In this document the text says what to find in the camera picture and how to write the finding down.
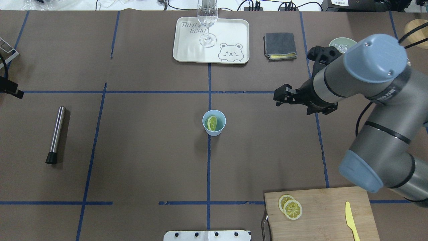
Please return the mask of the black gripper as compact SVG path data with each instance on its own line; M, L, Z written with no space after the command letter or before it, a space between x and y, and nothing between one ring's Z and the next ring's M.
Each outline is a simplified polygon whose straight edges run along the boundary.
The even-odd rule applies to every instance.
M328 115L338 109L338 103L329 103L322 100L315 92L314 79L307 80L300 88L294 90L291 85L283 84L274 90L276 106L283 104L298 104L307 106L306 114L322 113Z

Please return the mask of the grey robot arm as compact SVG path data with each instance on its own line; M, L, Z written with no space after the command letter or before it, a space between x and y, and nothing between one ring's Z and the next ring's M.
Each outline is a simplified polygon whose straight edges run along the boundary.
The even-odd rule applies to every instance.
M78 50L76 46L71 45L71 41L60 41L60 43L53 44L52 50L44 47L42 51L42 44L35 44L30 46L29 40L22 41L21 47L18 50L24 51L23 57L18 57L18 60L12 61L12 74L16 77L17 84L23 86L27 95L28 94L81 94L81 95L102 95L100 110L97 119L97 129L94 133L93 152L91 153L91 160L88 163L87 181L85 182L85 191L82 193L81 201L72 200L12 200L6 198L6 194L36 194L34 187L30 183L35 182L35 177L26 176L18 177L18 169L14 172L9 171L12 177L18 177L17 180L12 180L11 177L1 180L1 205L81 205L81 206L108 206L113 205L113 201L90 201L88 200L88 193L90 187L90 180L92 177L93 164L95 160L96 144L99 138L99 128L102 120L102 111L105 107L105 97L108 94L165 94L165 95L206 95L207 105L212 108L212 95L245 95L245 94L270 94L273 91L249 90L250 80L258 82L259 87L269 81L280 81L280 79L287 79L287 81L295 82L292 80L293 75L298 77L303 76L303 65L299 61L294 61L295 64L286 64L282 67L274 64L273 67L253 66L245 69L248 64L248 57L254 55L246 53L252 43L244 43L244 50L242 50L243 60L235 60L228 62L215 57L206 57L204 54L215 55L220 52L220 46L217 43L212 50L202 50L201 46L192 47L189 49L190 54L197 54L197 51L202 51L202 60L183 60L176 59L176 46L172 47L172 38L167 37L162 41L160 38L153 37L141 38L141 41L134 39L134 44L116 44L116 58L114 57L116 37L113 38L110 60L107 62L107 55L96 55L101 50L90 47L87 41L81 41L83 47L87 50ZM215 65L226 65L228 68L237 69L235 75L228 75L223 69L219 69L223 73L220 80L226 81L231 84L240 83L242 87L237 90L212 90L212 67ZM386 115L392 120L404 120L404 113L408 112L407 108L404 110L397 109L405 107L405 101L382 103L377 102L375 97L369 97L372 102L368 105L375 104L371 116L367 119L364 127L368 126L374 130L381 131L383 134L391 134L394 138L404 138L403 132L394 130L386 125L386 123L378 120L378 110L388 110L391 108L395 112ZM28 113L42 114L42 107L33 104ZM20 154L29 154L29 150L35 151L35 148L29 148L23 144L24 140L30 140L31 143L41 142L42 138L36 136L36 130L39 130L39 125L36 121L40 121L41 117L30 119L24 117L24 111L16 111L17 121L13 122L11 128L6 128L6 125L1 124L1 131L9 130L11 137L6 137L5 133L1 133L1 137L5 137L5 141L1 141L1 147L6 148L7 144L12 144L12 141L20 144Z

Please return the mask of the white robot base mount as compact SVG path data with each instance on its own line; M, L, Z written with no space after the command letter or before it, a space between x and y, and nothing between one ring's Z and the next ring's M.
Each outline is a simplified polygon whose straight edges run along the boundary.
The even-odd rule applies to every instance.
M250 231L246 230L200 230L168 231L164 241L251 241Z

